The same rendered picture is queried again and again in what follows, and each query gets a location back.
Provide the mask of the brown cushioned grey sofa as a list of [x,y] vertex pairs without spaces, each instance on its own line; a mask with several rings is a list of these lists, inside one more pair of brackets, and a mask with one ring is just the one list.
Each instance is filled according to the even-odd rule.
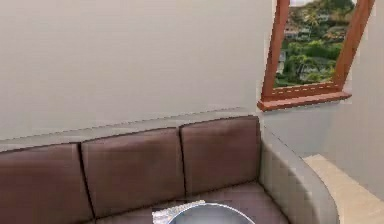
[[153,224],[199,200],[255,224],[340,224],[316,172],[250,113],[0,151],[0,224]]

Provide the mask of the grey patterned cloth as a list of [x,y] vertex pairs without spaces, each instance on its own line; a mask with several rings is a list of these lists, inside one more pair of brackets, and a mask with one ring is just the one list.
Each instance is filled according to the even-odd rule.
[[169,224],[170,221],[176,217],[180,212],[187,210],[189,208],[195,207],[197,205],[204,204],[204,200],[193,201],[190,203],[185,203],[165,209],[160,209],[152,212],[153,224]]

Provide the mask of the brown framed window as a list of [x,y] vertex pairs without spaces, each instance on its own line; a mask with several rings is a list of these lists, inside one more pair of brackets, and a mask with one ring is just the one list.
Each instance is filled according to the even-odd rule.
[[344,86],[375,0],[276,0],[257,107],[344,100]]

